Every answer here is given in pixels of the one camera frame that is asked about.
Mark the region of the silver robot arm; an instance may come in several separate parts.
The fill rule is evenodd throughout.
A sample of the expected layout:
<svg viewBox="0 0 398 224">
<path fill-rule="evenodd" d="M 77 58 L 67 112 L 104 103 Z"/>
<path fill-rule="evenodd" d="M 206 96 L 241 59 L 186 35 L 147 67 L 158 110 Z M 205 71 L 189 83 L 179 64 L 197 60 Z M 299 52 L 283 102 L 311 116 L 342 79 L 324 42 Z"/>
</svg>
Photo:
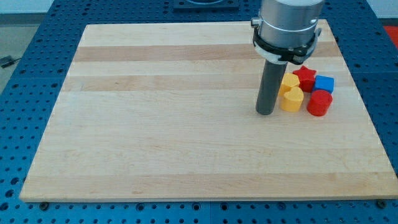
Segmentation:
<svg viewBox="0 0 398 224">
<path fill-rule="evenodd" d="M 262 0 L 251 19 L 255 51 L 268 62 L 301 65 L 314 52 L 324 0 Z"/>
</svg>

